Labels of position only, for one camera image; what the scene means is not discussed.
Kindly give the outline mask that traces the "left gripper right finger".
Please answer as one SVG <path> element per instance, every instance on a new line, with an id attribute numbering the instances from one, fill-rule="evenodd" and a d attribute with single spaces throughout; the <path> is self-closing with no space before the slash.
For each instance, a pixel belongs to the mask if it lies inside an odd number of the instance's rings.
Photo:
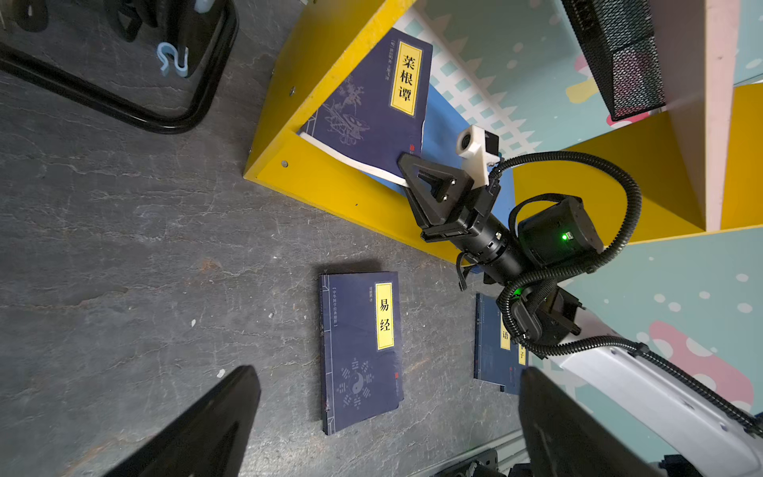
<path id="1" fill-rule="evenodd" d="M 536 368 L 521 375 L 523 437 L 534 476 L 657 476 Z"/>

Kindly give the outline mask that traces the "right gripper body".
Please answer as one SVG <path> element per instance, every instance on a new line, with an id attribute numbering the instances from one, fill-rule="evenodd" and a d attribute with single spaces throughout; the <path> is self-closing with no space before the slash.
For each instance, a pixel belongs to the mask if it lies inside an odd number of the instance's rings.
<path id="1" fill-rule="evenodd" d="M 472 270 L 486 283 L 508 283 L 528 270 L 528 258 L 515 234 L 492 213 L 501 186 L 472 189 L 455 220 L 445 226 L 421 229 L 425 242 L 451 242 L 459 250 L 456 273 L 461 283 Z"/>

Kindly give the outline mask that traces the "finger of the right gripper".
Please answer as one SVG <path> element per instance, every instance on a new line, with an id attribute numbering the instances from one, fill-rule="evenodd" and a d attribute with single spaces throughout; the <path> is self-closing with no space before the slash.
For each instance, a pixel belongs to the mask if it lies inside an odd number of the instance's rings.
<path id="1" fill-rule="evenodd" d="M 397 165 L 419 228 L 445 226 L 456 219 L 474 185 L 468 173 L 409 153 L 403 153 Z"/>

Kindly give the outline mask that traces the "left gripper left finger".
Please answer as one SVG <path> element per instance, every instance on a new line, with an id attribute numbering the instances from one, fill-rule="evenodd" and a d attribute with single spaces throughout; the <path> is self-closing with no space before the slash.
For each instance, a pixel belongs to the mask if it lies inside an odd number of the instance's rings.
<path id="1" fill-rule="evenodd" d="M 109 476 L 236 476 L 261 397 L 254 367 L 234 369 L 159 432 L 109 470 Z"/>

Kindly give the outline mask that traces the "dark blue thread-bound book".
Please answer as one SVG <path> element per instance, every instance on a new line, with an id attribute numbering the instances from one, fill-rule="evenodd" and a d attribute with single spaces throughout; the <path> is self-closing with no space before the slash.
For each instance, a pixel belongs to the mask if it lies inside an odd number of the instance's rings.
<path id="1" fill-rule="evenodd" d="M 316 109 L 299 136 L 340 162 L 404 187 L 397 161 L 421 155 L 433 45 L 391 29 Z"/>

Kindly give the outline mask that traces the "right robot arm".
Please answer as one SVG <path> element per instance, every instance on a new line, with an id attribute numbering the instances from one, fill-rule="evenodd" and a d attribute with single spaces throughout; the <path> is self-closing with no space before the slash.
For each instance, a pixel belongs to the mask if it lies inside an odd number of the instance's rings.
<path id="1" fill-rule="evenodd" d="M 625 214 L 602 242 L 578 196 L 546 193 L 519 221 L 492 212 L 503 173 L 564 161 L 610 176 Z M 762 233 L 633 246 L 642 193 L 619 166 L 575 151 L 465 171 L 404 154 L 399 169 L 425 242 L 451 242 L 502 288 L 502 331 L 636 453 L 671 448 L 705 476 L 762 472 Z"/>

